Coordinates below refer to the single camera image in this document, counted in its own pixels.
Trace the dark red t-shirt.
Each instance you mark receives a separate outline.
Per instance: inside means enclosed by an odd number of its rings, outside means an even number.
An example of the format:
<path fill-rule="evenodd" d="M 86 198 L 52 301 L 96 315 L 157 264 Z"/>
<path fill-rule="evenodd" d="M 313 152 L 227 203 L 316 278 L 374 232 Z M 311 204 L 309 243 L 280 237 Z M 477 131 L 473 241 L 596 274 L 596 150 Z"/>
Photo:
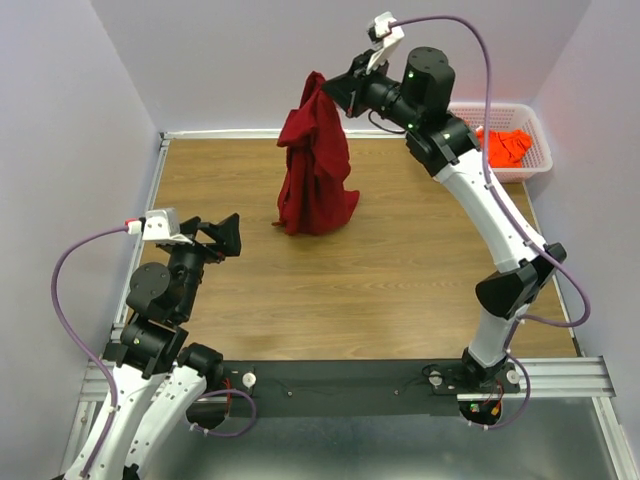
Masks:
<path fill-rule="evenodd" d="M 286 150 L 286 173 L 278 195 L 278 220 L 287 235 L 320 236 L 349 223 L 360 192 L 345 188 L 351 173 L 349 147 L 325 77 L 309 74 L 299 106 L 289 112 L 277 146 Z"/>

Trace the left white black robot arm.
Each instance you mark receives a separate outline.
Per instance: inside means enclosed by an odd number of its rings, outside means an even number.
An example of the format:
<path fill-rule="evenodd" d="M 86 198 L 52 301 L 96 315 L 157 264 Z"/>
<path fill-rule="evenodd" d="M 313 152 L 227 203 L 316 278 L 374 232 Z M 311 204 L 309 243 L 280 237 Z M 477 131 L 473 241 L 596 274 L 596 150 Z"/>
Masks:
<path fill-rule="evenodd" d="M 207 387 L 223 381 L 222 355 L 187 345 L 182 326 L 206 265 L 240 255 L 239 215 L 218 223 L 198 216 L 181 222 L 174 209 L 157 209 L 116 230 L 154 244 L 169 258 L 131 274 L 125 300 L 131 317 L 110 355 L 113 367 L 89 356 L 105 376 L 107 396 L 64 479 L 144 478 L 187 409 Z"/>

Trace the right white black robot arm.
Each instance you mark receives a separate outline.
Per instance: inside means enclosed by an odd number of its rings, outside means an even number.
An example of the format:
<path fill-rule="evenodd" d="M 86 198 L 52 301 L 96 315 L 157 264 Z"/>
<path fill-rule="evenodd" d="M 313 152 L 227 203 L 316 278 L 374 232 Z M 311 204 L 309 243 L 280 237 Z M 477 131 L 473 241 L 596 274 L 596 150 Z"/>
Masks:
<path fill-rule="evenodd" d="M 476 133 L 449 110 L 455 72 L 446 55 L 430 47 L 413 49 L 401 81 L 388 77 L 386 64 L 370 69 L 372 56 L 370 50 L 358 55 L 322 89 L 349 117 L 371 110 L 404 128 L 410 154 L 454 196 L 485 241 L 496 270 L 475 287 L 481 320 L 461 358 L 463 378 L 480 386 L 502 370 L 517 317 L 527 312 L 566 251 L 547 243 L 495 175 L 484 171 Z"/>

